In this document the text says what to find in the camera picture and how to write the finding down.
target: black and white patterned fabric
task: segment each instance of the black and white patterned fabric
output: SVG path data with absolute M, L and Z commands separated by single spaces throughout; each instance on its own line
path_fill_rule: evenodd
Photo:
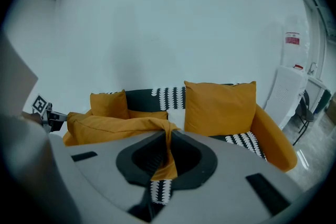
M 185 109 L 185 87 L 155 88 L 126 91 L 128 109 L 143 112 L 159 112 L 168 109 Z M 233 135 L 217 135 L 212 138 L 245 147 L 264 160 L 266 157 L 252 132 Z M 171 180 L 151 181 L 151 197 L 155 204 L 166 205 L 171 196 Z
M 257 138 L 252 132 L 233 135 L 216 135 L 210 137 L 234 145 L 242 146 L 267 161 L 266 156 L 259 147 Z M 152 181 L 151 196 L 153 203 L 166 205 L 169 202 L 171 196 L 171 180 Z
M 155 204 L 166 205 L 171 196 L 171 186 L 172 181 L 170 179 L 151 181 L 152 202 Z
M 215 135 L 210 137 L 247 148 L 248 150 L 252 151 L 259 157 L 267 161 L 265 154 L 259 146 L 259 142 L 256 136 L 252 132 L 233 135 Z

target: sofa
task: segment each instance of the sofa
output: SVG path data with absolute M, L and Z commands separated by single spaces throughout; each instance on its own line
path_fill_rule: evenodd
M 185 87 L 156 88 L 126 91 L 128 109 L 159 112 L 168 109 L 185 109 Z M 257 105 L 251 132 L 268 162 L 283 172 L 297 164 L 296 153 L 277 124 Z

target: orange cushion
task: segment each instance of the orange cushion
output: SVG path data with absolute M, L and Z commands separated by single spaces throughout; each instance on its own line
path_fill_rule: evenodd
M 142 111 L 134 111 L 128 109 L 128 114 L 130 119 L 135 118 L 156 118 L 160 120 L 166 120 L 168 117 L 168 113 L 166 111 L 159 111 L 159 112 L 142 112 Z
M 206 136 L 250 131 L 256 112 L 256 82 L 234 86 L 184 82 L 184 130 Z
M 91 109 L 86 112 L 85 115 L 92 115 Z M 70 134 L 69 131 L 63 136 L 63 142 L 66 146 L 78 146 L 78 141 Z
M 130 118 L 127 109 L 125 90 L 112 94 L 92 93 L 90 95 L 90 104 L 94 116 L 111 117 L 123 120 Z
M 174 179 L 177 177 L 176 166 L 170 150 L 171 132 L 177 127 L 168 120 L 155 118 L 121 120 L 116 118 L 84 115 L 70 112 L 68 130 L 79 145 L 114 141 L 143 134 L 150 131 L 165 130 L 167 155 L 155 172 L 152 180 Z

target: orange blanket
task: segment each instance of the orange blanket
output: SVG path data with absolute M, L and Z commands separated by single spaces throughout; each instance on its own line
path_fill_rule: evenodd
M 174 123 L 155 118 L 122 120 L 90 114 L 90 111 L 87 114 L 74 112 L 68 114 L 69 132 L 63 137 L 65 145 L 101 143 L 150 131 L 164 130 L 166 132 L 167 162 L 161 165 L 152 180 L 174 179 L 177 177 L 174 158 L 170 151 L 171 132 L 178 129 Z

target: floor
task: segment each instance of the floor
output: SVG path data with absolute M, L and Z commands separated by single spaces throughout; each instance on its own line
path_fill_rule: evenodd
M 336 127 L 324 111 L 316 117 L 294 146 L 297 166 L 287 172 L 303 191 L 325 179 L 336 157 Z M 283 129 L 292 144 L 299 137 L 301 126 L 300 119 L 293 116 Z

